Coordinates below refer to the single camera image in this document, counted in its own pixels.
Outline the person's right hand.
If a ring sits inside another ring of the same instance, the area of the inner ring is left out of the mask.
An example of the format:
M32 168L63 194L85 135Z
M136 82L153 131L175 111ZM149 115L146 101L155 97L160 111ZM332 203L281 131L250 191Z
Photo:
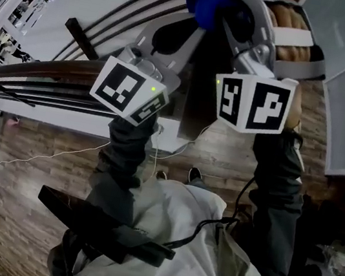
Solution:
M274 27L308 29L302 16L294 11L293 7L272 4L268 5L268 8ZM310 61L310 47L277 46L276 49L277 60L292 62Z

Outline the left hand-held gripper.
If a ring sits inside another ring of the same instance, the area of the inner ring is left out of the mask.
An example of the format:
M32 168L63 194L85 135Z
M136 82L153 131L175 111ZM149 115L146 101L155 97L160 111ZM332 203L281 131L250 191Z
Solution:
M191 13L154 19L135 42L109 57L90 95L132 125L143 123L169 103L204 34Z

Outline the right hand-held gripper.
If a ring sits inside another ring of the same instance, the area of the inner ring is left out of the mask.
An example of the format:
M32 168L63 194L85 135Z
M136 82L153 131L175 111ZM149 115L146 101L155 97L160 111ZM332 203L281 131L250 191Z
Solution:
M299 81L325 78L324 53L294 0L235 0L222 25L233 73L216 75L217 117L239 133L280 134ZM270 6L299 14L306 28L276 27Z

